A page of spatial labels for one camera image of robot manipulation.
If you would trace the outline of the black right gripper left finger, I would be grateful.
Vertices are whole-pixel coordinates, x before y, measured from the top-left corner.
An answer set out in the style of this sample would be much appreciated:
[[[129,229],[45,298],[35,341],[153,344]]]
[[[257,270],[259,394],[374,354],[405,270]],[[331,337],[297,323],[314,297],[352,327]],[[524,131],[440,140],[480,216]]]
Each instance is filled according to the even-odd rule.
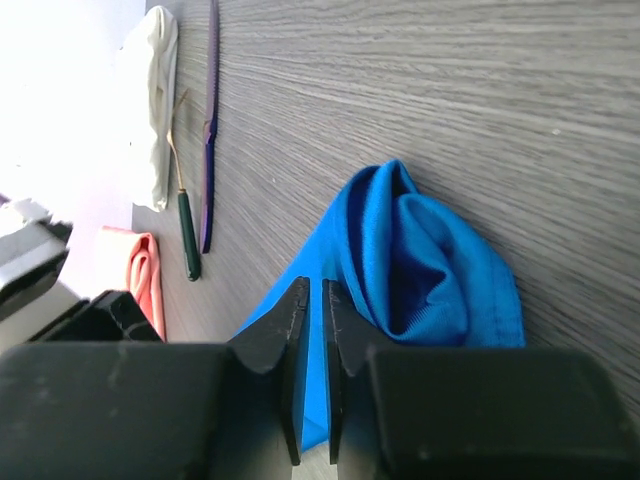
[[[225,343],[28,342],[1,356],[5,479],[287,479],[310,283]]]

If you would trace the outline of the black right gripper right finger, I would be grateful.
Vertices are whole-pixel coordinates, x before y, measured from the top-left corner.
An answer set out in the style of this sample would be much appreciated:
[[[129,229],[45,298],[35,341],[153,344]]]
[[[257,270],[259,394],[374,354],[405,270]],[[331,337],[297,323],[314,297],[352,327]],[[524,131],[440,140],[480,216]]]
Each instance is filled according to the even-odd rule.
[[[551,348],[392,341],[323,284],[329,458],[342,479],[635,479],[606,370]]]

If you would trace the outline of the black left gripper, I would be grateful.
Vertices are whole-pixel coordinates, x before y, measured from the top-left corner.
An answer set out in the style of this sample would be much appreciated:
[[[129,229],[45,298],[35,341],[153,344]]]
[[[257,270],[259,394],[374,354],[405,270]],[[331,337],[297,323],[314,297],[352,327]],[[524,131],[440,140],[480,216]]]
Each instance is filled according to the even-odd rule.
[[[131,293],[107,290],[81,300],[29,338],[30,342],[162,342]]]

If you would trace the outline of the green handled gold fork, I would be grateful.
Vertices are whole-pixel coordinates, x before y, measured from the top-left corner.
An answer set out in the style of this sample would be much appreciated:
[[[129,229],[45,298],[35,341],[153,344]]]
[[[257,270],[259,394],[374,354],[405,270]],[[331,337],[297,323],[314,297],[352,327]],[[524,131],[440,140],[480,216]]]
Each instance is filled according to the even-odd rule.
[[[197,243],[196,243],[196,236],[194,231],[189,195],[187,190],[184,187],[181,162],[179,159],[179,155],[176,149],[174,136],[173,136],[174,120],[176,118],[179,108],[185,101],[188,94],[189,94],[189,90],[186,89],[181,94],[180,98],[177,100],[177,102],[173,107],[170,122],[169,122],[169,128],[166,134],[166,140],[170,147],[171,154],[173,155],[177,182],[178,182],[177,204],[178,204],[178,211],[179,211],[179,221],[180,221],[180,228],[181,228],[183,251],[184,251],[184,257],[185,257],[186,275],[189,281],[195,282],[201,276],[201,260],[200,260],[200,254],[197,247]]]

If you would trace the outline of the blue cloth napkin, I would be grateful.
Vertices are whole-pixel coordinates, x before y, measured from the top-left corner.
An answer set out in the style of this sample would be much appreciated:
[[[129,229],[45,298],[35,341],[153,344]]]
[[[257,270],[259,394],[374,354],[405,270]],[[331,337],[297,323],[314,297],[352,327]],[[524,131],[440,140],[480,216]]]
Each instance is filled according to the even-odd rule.
[[[454,211],[422,194],[398,160],[366,167],[347,182],[252,318],[267,313],[299,277],[311,284],[304,449],[329,435],[326,280],[338,282],[362,317],[402,344],[525,345],[509,266]]]

